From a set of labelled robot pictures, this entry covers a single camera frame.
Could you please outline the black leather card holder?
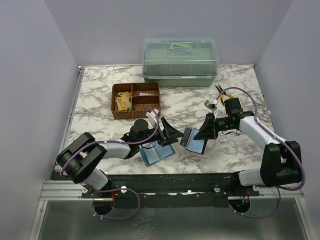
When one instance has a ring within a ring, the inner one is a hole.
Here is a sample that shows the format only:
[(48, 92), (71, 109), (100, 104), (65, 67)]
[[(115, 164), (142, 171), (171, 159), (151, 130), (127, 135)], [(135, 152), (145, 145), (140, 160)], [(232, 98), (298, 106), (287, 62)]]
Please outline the black leather card holder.
[(189, 152), (203, 155), (206, 149), (207, 140), (194, 140), (194, 137), (198, 132), (199, 130), (194, 127), (186, 127), (179, 144)]

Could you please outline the brown wicker divided tray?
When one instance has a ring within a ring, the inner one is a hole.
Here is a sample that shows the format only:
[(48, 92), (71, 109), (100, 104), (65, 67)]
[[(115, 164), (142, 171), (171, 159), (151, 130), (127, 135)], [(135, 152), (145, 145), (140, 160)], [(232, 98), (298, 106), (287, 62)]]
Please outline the brown wicker divided tray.
[[(144, 109), (151, 107), (158, 109), (158, 116), (161, 115), (161, 95), (159, 84), (157, 82), (132, 82), (132, 83), (116, 83), (111, 90), (111, 112), (115, 120), (128, 120), (146, 118)], [(131, 110), (119, 111), (116, 104), (116, 93), (131, 92)], [(139, 93), (150, 93), (153, 96), (139, 96)]]

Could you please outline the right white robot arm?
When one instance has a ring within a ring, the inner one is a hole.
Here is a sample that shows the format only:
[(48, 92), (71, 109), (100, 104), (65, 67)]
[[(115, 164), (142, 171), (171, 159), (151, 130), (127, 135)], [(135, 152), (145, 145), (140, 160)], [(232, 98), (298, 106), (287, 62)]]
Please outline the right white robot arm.
[(211, 112), (206, 114), (193, 139), (215, 140), (220, 132), (239, 130), (263, 151), (260, 168), (240, 171), (238, 179), (230, 183), (230, 191), (234, 195), (243, 195), (248, 186), (280, 187), (303, 181), (301, 148), (296, 141), (276, 136), (258, 120), (254, 112), (244, 111), (238, 98), (224, 102), (226, 117), (216, 117), (217, 104), (218, 100), (205, 101), (205, 107)]

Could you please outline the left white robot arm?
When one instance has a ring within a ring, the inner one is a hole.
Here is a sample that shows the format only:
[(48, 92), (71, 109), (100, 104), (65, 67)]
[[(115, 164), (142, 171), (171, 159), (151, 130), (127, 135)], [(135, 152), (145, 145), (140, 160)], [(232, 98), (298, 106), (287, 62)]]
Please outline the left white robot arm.
[(138, 119), (119, 140), (96, 140), (89, 132), (81, 134), (58, 154), (56, 162), (61, 167), (61, 176), (66, 173), (75, 184), (89, 185), (99, 197), (104, 198), (110, 194), (111, 185), (110, 178), (97, 169), (102, 159), (130, 159), (142, 145), (154, 142), (166, 147), (183, 136), (164, 117), (157, 119), (153, 128), (149, 128), (148, 121)]

